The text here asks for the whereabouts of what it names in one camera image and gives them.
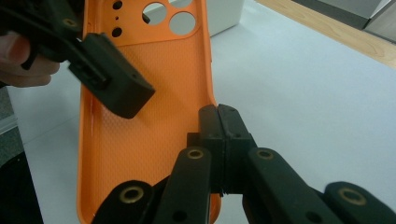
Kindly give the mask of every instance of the screw hole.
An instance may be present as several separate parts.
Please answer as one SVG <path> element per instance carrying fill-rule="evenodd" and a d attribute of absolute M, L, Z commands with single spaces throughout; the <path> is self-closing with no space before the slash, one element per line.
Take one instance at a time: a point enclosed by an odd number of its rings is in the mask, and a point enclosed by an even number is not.
<path fill-rule="evenodd" d="M 193 149 L 189 151 L 188 157 L 190 159 L 201 159 L 204 156 L 204 153 L 201 150 Z"/>
<path fill-rule="evenodd" d="M 274 154 L 267 150 L 259 150 L 257 151 L 257 155 L 265 160 L 271 160 L 274 157 Z"/>
<path fill-rule="evenodd" d="M 318 215 L 317 213 L 314 212 L 307 212 L 305 214 L 306 218 L 308 218 L 308 220 L 310 220 L 313 223 L 321 223 L 322 222 L 322 218 L 320 215 Z"/>
<path fill-rule="evenodd" d="M 136 203 L 143 198 L 144 191 L 138 186 L 131 186 L 120 193 L 120 201 L 123 203 Z"/>
<path fill-rule="evenodd" d="M 176 222 L 183 222 L 187 219 L 187 213 L 184 211 L 176 211 L 173 214 L 172 218 Z"/>
<path fill-rule="evenodd" d="M 364 198 L 363 195 L 361 195 L 359 192 L 357 192 L 354 189 L 342 188 L 338 190 L 338 193 L 340 194 L 342 199 L 344 199 L 349 203 L 359 206 L 363 206 L 367 204 L 366 198 Z"/>
<path fill-rule="evenodd" d="M 122 8 L 122 1 L 117 1 L 113 4 L 114 10 L 119 10 L 120 8 Z"/>
<path fill-rule="evenodd" d="M 120 27 L 114 28 L 113 32 L 111 33 L 113 37 L 119 37 L 121 34 L 122 34 L 122 29 Z"/>

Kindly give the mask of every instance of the white surface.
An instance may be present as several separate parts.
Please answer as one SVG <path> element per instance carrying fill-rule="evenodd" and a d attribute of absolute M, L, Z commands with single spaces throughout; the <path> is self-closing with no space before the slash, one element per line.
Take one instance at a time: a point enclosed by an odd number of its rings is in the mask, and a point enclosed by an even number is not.
<path fill-rule="evenodd" d="M 239 110 L 260 147 L 308 185 L 345 180 L 396 210 L 396 71 L 247 0 L 240 24 L 212 37 L 218 103 Z M 46 223 L 78 223 L 76 80 L 10 96 Z M 217 223 L 247 223 L 227 196 Z"/>

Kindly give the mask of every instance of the human hand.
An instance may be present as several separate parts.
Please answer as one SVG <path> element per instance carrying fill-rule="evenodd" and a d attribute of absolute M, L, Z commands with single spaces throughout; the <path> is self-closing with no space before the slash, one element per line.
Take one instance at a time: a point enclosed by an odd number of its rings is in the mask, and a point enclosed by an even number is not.
<path fill-rule="evenodd" d="M 32 67 L 24 70 L 21 64 L 30 54 L 30 42 L 16 33 L 0 36 L 0 81 L 15 87 L 44 86 L 59 70 L 59 64 L 43 56 L 35 58 Z"/>

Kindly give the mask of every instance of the orange phone case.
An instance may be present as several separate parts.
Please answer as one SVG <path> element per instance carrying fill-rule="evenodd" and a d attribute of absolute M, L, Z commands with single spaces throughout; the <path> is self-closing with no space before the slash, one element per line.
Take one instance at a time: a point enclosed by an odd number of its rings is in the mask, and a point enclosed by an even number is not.
<path fill-rule="evenodd" d="M 142 19 L 151 0 L 85 3 L 84 33 L 106 33 L 156 93 L 133 119 L 122 119 L 81 89 L 78 217 L 82 223 L 92 222 L 118 184 L 134 179 L 155 185 L 170 175 L 178 152 L 186 147 L 187 133 L 198 132 L 198 110 L 216 104 L 205 0 L 192 0 L 186 7 L 174 7 L 168 0 L 155 2 L 167 11 L 158 25 Z M 195 26 L 176 35 L 170 21 L 186 12 L 195 18 Z M 219 207 L 219 196 L 212 195 L 212 223 Z"/>

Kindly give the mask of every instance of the textured orange surface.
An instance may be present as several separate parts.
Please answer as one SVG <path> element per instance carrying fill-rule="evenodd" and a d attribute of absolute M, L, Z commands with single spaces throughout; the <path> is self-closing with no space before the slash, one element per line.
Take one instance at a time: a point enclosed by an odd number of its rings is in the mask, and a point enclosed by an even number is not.
<path fill-rule="evenodd" d="M 187 133 L 198 132 L 198 110 L 215 103 L 205 1 L 194 0 L 185 8 L 156 1 L 168 12 L 158 29 L 141 22 L 149 0 L 122 1 L 128 4 L 119 10 L 112 8 L 114 2 L 86 1 L 85 33 L 111 36 L 114 27 L 121 27 L 122 35 L 111 40 L 156 93 L 136 117 L 122 119 L 82 88 L 78 216 L 83 223 L 92 221 L 101 202 L 121 182 L 135 179 L 154 185 L 170 175 L 178 152 L 186 147 Z M 188 11 L 196 19 L 187 35 L 164 31 L 179 11 Z M 217 196 L 212 196 L 212 221 L 219 204 Z"/>

